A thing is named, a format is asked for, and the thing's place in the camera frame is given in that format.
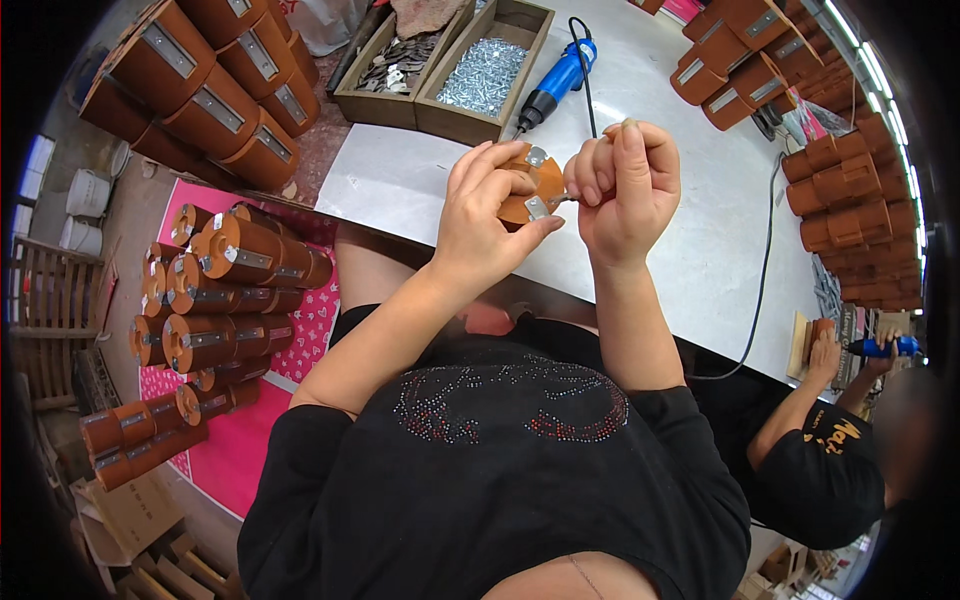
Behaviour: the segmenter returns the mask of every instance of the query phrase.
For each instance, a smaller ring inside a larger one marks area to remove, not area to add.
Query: plastic bag
[[[367,0],[279,0],[290,27],[307,49],[323,57],[350,41],[367,13]]]

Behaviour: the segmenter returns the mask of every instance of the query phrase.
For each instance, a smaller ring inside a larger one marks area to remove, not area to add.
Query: wooden box
[[[409,95],[386,94],[354,89],[360,81],[360,76],[367,70],[373,59],[384,46],[396,35],[396,13],[392,13],[383,25],[376,30],[367,45],[363,47],[357,60],[353,62],[344,78],[333,92],[333,100],[340,106],[340,111],[351,123],[370,123],[385,127],[398,127],[404,130],[415,130],[417,118],[414,113],[414,99],[423,89],[430,73],[437,67],[447,49],[457,39],[457,36],[466,28],[473,18],[473,0],[460,9],[444,29],[434,47],[430,58],[420,71],[420,78]]]
[[[553,15],[554,12],[549,9],[521,0],[488,2],[487,6],[470,21],[460,37],[453,42],[450,50],[417,94],[414,101],[417,129],[470,146],[489,139],[494,141],[500,139],[514,111],[523,84],[530,75],[530,68],[546,41]],[[456,68],[457,62],[481,37],[500,37],[510,43],[523,46],[529,51],[500,113],[495,118],[436,100],[437,94],[444,87],[447,77]]]

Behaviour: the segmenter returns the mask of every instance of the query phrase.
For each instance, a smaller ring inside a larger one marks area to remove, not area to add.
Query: black t-shirt
[[[237,543],[262,598],[479,598],[579,551],[664,600],[727,600],[750,551],[743,493],[686,387],[471,336],[373,395],[356,422],[301,406],[271,433]]]
[[[754,472],[747,446],[792,390],[731,379],[694,391],[751,516],[815,550],[846,546],[866,532],[884,511],[870,424],[817,400],[803,430],[780,438]]]

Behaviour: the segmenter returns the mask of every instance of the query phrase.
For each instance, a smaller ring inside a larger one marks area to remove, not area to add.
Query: black cable
[[[580,23],[580,25],[584,28],[584,37],[587,39],[593,39],[593,36],[590,35],[590,29],[587,27],[587,23],[584,23],[579,17],[571,16],[566,22],[566,25],[570,28],[570,35],[573,36],[573,45],[577,49],[577,57],[580,59],[580,68],[584,72],[584,86],[587,88],[587,111],[590,113],[590,131],[593,133],[593,137],[596,137],[597,124],[593,119],[593,99],[590,98],[590,78],[588,76],[587,61],[584,59],[584,51],[580,49],[580,44],[577,43],[580,41],[580,38],[578,38],[576,32],[573,31],[574,21]]]
[[[747,340],[746,349],[743,350],[743,358],[740,359],[740,362],[738,362],[736,367],[733,367],[732,371],[730,372],[713,376],[687,375],[687,379],[695,379],[697,381],[716,381],[717,379],[726,379],[735,372],[740,371],[740,367],[743,367],[743,364],[747,362],[747,355],[750,354],[750,348],[752,348],[754,345],[754,337],[756,336],[756,322],[760,319],[760,306],[763,304],[763,288],[767,282],[767,264],[770,262],[770,243],[773,240],[774,234],[774,181],[777,180],[777,172],[780,171],[780,162],[784,157],[786,157],[786,154],[783,152],[777,154],[777,164],[774,165],[774,172],[770,174],[770,212],[767,215],[767,248],[763,252],[763,267],[760,270],[760,287],[756,292],[754,324],[750,327],[750,338]]]

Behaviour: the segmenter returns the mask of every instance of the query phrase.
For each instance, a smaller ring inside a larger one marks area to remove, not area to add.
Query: woman's right hand
[[[645,268],[680,203],[677,145],[656,125],[628,118],[584,142],[564,168],[564,186],[580,200],[580,237],[594,269]]]

